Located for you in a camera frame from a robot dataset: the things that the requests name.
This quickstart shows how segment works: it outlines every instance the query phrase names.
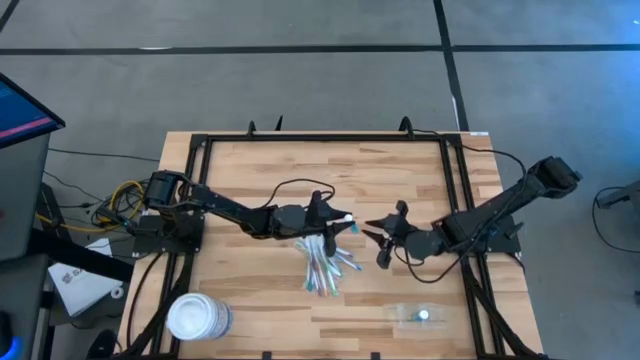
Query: pile of markers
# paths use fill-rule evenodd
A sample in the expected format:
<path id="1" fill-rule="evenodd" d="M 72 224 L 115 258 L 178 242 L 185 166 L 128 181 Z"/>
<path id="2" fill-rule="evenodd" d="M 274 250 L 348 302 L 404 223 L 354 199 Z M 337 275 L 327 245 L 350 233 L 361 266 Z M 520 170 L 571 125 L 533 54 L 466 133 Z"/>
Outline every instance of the pile of markers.
<path id="1" fill-rule="evenodd" d="M 320 296 L 338 296 L 336 282 L 344 273 L 340 264 L 345 264 L 358 271 L 362 267 L 353 260 L 353 255 L 348 251 L 337 248 L 333 257 L 328 257 L 324 251 L 324 236 L 311 235 L 295 243 L 296 249 L 307 257 L 307 276 L 304 288 L 309 292 L 317 291 Z"/>

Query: wooden table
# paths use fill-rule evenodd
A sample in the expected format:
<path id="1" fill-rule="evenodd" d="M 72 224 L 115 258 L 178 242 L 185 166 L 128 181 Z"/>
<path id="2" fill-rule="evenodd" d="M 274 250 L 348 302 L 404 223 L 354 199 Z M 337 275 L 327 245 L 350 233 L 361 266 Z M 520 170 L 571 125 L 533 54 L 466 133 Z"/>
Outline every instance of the wooden table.
<path id="1" fill-rule="evenodd" d="M 488 136 L 461 136 L 469 146 L 491 147 Z M 190 137 L 187 132 L 168 133 L 160 169 L 184 171 Z M 453 149 L 450 152 L 458 199 L 463 199 Z M 465 157 L 476 204 L 498 194 L 502 186 L 493 154 L 465 151 Z M 194 174 L 199 174 L 197 167 Z M 429 142 L 215 143 L 207 185 L 259 206 L 278 183 L 298 177 L 333 184 L 332 206 L 352 211 L 360 224 L 394 212 L 399 199 L 408 203 L 408 219 L 419 227 L 428 228 L 432 220 L 450 213 L 440 151 Z M 275 203 L 307 204 L 314 189 L 318 187 L 307 183 L 282 187 Z M 378 268 L 377 245 L 363 234 L 346 231 L 337 240 L 354 253 L 364 271 L 347 268 L 340 296 L 321 298 L 302 289 L 306 259 L 292 247 L 293 241 L 254 240 L 237 226 L 207 215 L 190 290 L 229 303 L 234 324 L 223 339 L 183 342 L 180 358 L 259 358 L 262 351 L 272 351 L 274 358 L 369 358 L 371 352 L 380 352 L 382 358 L 475 358 L 459 267 L 442 281 L 424 285 L 395 258 L 388 270 Z M 141 290 L 134 338 L 158 306 L 166 257 L 156 263 Z M 433 278 L 454 259 L 451 254 L 430 257 L 416 269 L 420 276 Z M 136 263 L 131 289 L 150 261 L 147 257 Z M 488 261 L 499 310 L 524 342 L 541 352 L 522 269 L 502 254 L 491 254 Z M 133 291 L 120 327 L 122 344 L 132 297 Z M 399 324 L 393 309 L 401 303 L 433 304 L 442 319 L 426 329 Z M 481 318 L 487 351 L 493 352 L 483 311 Z M 165 331 L 164 352 L 169 338 Z"/>

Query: white paper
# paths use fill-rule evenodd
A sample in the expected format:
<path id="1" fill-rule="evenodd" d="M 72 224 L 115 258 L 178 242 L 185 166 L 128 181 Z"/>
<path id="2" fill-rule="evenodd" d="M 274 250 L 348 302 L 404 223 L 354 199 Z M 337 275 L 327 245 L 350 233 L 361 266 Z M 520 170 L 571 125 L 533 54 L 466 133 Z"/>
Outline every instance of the white paper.
<path id="1" fill-rule="evenodd" d="M 111 256 L 108 238 L 99 239 L 87 245 L 87 248 Z M 109 294 L 111 289 L 122 285 L 122 281 L 64 264 L 51 265 L 49 274 L 70 316 L 77 316 Z"/>

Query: white paper cup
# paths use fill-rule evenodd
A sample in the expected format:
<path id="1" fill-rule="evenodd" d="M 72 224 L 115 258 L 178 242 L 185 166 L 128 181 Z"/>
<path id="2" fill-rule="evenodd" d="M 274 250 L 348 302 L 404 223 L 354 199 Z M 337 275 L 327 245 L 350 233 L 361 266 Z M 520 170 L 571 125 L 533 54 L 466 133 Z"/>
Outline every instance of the white paper cup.
<path id="1" fill-rule="evenodd" d="M 229 305 L 199 293 L 177 298 L 167 316 L 169 331 L 185 341 L 218 339 L 229 332 L 232 322 Z"/>

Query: monitor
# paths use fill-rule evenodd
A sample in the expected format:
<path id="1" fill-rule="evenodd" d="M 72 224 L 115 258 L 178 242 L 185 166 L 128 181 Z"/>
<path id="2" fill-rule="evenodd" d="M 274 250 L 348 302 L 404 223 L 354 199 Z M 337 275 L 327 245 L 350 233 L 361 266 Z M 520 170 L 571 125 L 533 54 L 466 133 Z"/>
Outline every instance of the monitor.
<path id="1" fill-rule="evenodd" d="M 0 149 L 64 126 L 56 114 L 0 73 Z"/>

